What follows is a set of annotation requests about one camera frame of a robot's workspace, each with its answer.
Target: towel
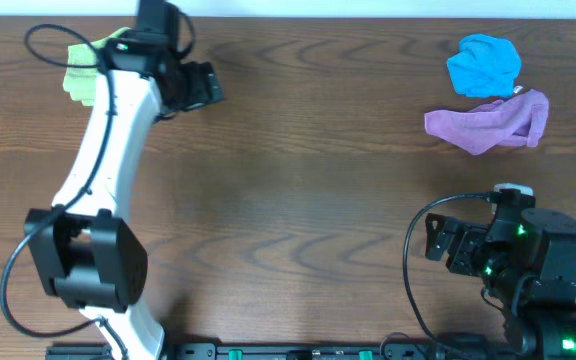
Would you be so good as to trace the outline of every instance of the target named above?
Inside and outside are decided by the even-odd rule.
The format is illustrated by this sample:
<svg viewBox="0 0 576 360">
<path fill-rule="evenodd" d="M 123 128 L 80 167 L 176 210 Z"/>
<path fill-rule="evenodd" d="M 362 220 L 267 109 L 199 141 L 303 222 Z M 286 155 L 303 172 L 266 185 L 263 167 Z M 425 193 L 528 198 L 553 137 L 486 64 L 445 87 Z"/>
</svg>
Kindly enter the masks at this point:
<svg viewBox="0 0 576 360">
<path fill-rule="evenodd" d="M 472 155 L 495 145 L 537 147 L 548 120 L 549 102 L 530 90 L 508 101 L 497 100 L 467 113 L 437 110 L 425 115 L 426 132 Z"/>
<path fill-rule="evenodd" d="M 92 46 L 102 48 L 110 38 L 119 37 L 124 31 L 130 28 L 121 28 L 110 36 L 92 42 Z M 68 64 L 71 65 L 90 65 L 97 62 L 95 54 L 90 51 L 88 45 L 78 44 L 68 46 Z M 78 69 L 66 68 L 64 77 L 64 91 L 70 93 L 70 98 L 74 101 L 81 101 L 84 106 L 95 104 L 95 79 L 97 78 L 97 69 Z"/>
<path fill-rule="evenodd" d="M 478 34 L 461 39 L 459 54 L 446 66 L 459 95 L 510 97 L 521 59 L 510 41 Z"/>
</svg>

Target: folded cloth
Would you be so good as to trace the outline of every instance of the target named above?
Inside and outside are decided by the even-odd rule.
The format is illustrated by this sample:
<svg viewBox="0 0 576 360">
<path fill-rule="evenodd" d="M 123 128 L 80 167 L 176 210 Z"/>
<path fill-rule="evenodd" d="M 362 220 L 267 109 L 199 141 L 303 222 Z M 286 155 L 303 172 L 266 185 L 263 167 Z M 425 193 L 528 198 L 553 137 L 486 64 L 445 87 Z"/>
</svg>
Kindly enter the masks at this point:
<svg viewBox="0 0 576 360">
<path fill-rule="evenodd" d="M 92 42 L 92 46 L 102 48 L 108 39 L 116 38 L 130 28 L 121 28 L 110 36 Z M 90 65 L 95 64 L 97 58 L 86 44 L 68 46 L 68 64 L 70 65 Z M 70 93 L 70 98 L 74 101 L 81 101 L 84 106 L 92 106 L 95 103 L 95 79 L 97 69 L 66 68 L 64 77 L 64 90 Z"/>
<path fill-rule="evenodd" d="M 510 41 L 479 34 L 461 39 L 459 54 L 446 66 L 459 95 L 510 97 L 521 59 Z"/>
<path fill-rule="evenodd" d="M 467 113 L 437 110 L 425 115 L 426 132 L 472 155 L 495 145 L 537 147 L 548 120 L 549 102 L 530 90 L 508 101 L 497 100 Z"/>
</svg>

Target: wooden table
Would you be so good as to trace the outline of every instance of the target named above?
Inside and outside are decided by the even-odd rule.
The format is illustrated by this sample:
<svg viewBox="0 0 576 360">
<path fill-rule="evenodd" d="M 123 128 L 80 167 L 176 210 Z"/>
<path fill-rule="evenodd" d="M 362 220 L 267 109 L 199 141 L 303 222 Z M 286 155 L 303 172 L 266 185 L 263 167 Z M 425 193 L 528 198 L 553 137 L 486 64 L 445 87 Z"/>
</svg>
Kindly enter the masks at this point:
<svg viewBox="0 0 576 360">
<path fill-rule="evenodd" d="M 0 17 L 0 274 L 31 207 L 67 175 L 90 108 L 62 90 L 64 70 L 24 49 L 53 22 L 91 39 L 131 18 Z M 401 276 L 404 231 L 423 205 L 495 183 L 532 186 L 538 204 L 576 218 L 576 21 L 195 19 L 192 58 L 212 61 L 227 101 L 154 126 L 134 186 L 131 227 L 150 254 L 146 297 L 177 340 L 376 343 L 420 336 Z M 482 156 L 426 135 L 423 114 L 490 99 L 457 96 L 445 60 L 461 38 L 510 39 L 517 84 L 547 94 L 537 149 Z M 65 36 L 37 36 L 65 59 Z M 437 212 L 486 222 L 484 203 Z M 481 281 L 449 274 L 412 244 L 411 281 L 436 333 L 498 337 Z M 44 295 L 28 253 L 12 308 L 35 329 L 81 320 Z M 87 330 L 60 341 L 100 341 Z M 36 359 L 48 340 L 17 334 L 0 313 L 0 358 Z"/>
</svg>

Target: blue cloth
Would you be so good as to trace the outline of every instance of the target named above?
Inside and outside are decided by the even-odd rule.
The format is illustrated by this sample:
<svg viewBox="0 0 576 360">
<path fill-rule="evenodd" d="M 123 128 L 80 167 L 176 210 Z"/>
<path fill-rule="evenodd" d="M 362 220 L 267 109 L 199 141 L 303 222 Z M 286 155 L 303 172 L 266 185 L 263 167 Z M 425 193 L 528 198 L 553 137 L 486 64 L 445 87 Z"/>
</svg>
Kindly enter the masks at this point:
<svg viewBox="0 0 576 360">
<path fill-rule="evenodd" d="M 478 34 L 461 39 L 459 54 L 446 66 L 459 95 L 510 97 L 521 59 L 510 41 Z"/>
</svg>

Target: purple cloth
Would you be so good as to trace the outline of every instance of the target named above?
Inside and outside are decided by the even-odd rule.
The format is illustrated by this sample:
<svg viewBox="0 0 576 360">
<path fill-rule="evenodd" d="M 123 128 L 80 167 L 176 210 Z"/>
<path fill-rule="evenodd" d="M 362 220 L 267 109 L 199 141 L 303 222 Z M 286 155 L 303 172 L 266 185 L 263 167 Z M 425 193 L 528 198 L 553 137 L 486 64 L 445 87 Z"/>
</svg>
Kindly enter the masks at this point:
<svg viewBox="0 0 576 360">
<path fill-rule="evenodd" d="M 537 147 L 548 120 L 548 98 L 530 90 L 523 95 L 478 106 L 467 113 L 437 110 L 425 115 L 426 132 L 472 155 L 495 145 Z"/>
</svg>

